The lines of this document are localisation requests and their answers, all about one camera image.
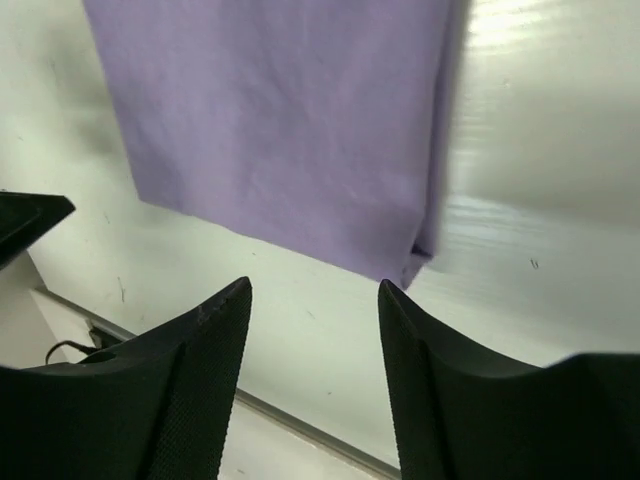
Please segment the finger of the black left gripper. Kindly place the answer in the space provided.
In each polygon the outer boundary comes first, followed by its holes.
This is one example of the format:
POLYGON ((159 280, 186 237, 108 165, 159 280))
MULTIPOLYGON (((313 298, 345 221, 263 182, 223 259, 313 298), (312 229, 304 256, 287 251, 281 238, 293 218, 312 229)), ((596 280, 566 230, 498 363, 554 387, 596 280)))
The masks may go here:
POLYGON ((7 266, 74 211, 65 196, 2 191, 1 265, 7 266))

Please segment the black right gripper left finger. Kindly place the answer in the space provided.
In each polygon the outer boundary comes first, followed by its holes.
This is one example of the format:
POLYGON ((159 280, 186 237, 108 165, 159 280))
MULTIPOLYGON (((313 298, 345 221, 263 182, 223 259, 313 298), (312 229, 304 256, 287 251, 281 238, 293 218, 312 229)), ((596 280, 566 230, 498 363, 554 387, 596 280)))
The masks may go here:
POLYGON ((79 363, 1 371, 5 479, 214 479, 252 305, 239 278, 79 363))

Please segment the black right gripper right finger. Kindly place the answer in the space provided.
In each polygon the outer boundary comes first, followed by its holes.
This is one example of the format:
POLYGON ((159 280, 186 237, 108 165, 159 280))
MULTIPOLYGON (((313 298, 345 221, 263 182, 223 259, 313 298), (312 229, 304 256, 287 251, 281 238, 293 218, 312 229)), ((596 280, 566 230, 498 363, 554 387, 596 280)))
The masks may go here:
POLYGON ((405 479, 635 479, 639 358, 580 353, 536 367, 378 289, 380 338, 405 479))

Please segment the purple t shirt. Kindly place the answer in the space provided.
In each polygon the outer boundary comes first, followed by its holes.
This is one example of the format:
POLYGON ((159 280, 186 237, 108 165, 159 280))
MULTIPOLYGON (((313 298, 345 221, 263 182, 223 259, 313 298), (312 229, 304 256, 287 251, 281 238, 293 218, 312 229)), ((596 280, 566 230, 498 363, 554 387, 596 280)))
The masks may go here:
POLYGON ((411 284, 438 248, 465 1, 88 1, 138 197, 411 284))

